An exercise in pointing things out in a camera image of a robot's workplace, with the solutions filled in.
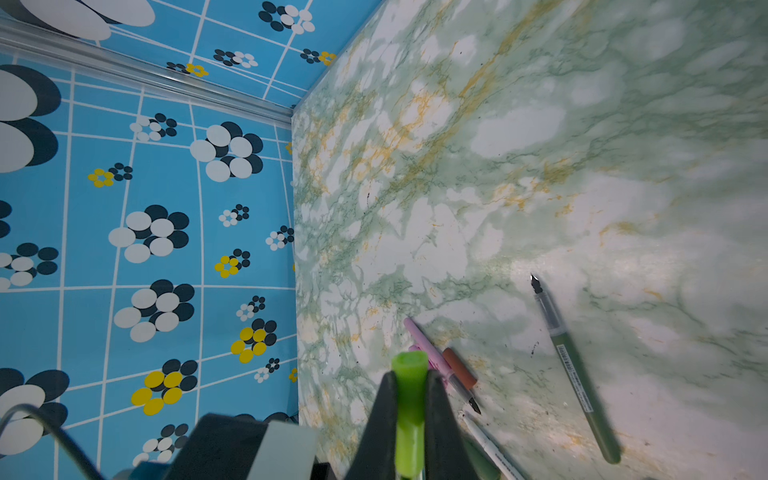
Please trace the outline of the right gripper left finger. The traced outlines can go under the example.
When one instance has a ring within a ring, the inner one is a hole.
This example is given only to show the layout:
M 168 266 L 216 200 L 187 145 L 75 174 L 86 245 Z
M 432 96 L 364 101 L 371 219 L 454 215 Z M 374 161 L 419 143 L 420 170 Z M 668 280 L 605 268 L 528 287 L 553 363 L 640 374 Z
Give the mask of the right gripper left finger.
M 396 374 L 390 371 L 382 378 L 346 480 L 396 478 L 397 393 Z

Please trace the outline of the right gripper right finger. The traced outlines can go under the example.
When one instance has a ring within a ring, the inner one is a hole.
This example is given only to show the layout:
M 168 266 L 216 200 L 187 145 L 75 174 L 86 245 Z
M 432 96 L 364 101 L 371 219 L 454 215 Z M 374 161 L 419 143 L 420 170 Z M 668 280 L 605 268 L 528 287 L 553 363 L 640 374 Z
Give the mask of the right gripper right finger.
M 426 479 L 478 479 L 437 370 L 426 377 L 424 442 Z

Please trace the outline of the light green pen cap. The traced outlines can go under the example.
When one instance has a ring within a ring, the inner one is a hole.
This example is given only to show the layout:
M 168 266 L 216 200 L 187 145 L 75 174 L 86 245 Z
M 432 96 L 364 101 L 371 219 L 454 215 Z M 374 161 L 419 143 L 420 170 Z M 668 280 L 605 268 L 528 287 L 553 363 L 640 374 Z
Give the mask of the light green pen cap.
M 428 356 L 400 353 L 392 360 L 397 383 L 394 465 L 402 479 L 417 479 L 424 469 L 424 433 Z

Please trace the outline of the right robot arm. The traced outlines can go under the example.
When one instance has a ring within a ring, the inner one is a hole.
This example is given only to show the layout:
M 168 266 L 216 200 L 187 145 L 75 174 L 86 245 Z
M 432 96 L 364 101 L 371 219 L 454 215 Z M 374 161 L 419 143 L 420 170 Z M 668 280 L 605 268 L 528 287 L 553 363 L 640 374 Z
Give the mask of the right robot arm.
M 427 479 L 474 479 L 460 429 L 439 375 L 427 374 L 425 393 L 424 476 Z M 356 455 L 349 479 L 396 479 L 396 427 L 401 418 L 397 401 L 405 387 L 394 372 L 384 375 Z M 297 461 L 280 460 L 276 435 L 283 423 L 204 416 L 190 440 L 171 464 L 141 462 L 117 473 L 119 479 L 327 479 L 314 455 Z

